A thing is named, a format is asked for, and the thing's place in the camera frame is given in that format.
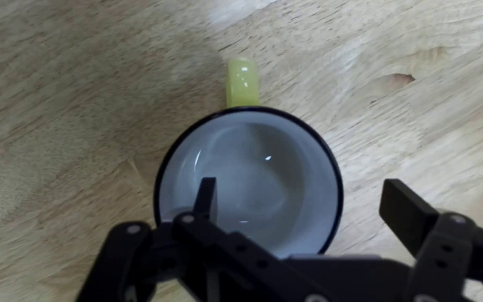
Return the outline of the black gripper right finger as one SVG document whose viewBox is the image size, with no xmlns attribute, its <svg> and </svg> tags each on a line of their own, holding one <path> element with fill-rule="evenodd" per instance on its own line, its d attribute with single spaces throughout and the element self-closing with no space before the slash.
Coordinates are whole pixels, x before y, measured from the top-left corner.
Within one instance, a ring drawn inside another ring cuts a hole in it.
<svg viewBox="0 0 483 302">
<path fill-rule="evenodd" d="M 483 229 L 457 212 L 439 212 L 402 180 L 387 180 L 380 215 L 415 257 L 407 302 L 469 302 L 469 281 L 483 286 Z"/>
</svg>

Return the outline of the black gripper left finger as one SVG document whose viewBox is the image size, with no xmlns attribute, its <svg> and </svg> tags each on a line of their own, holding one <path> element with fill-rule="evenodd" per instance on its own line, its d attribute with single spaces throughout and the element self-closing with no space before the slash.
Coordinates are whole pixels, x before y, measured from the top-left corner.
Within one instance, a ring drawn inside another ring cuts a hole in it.
<svg viewBox="0 0 483 302">
<path fill-rule="evenodd" d="M 301 271 L 212 220 L 217 180 L 204 178 L 190 212 L 152 229 L 120 224 L 108 234 L 78 302 L 152 302 L 157 286 L 179 279 L 204 302 L 331 302 Z"/>
</svg>

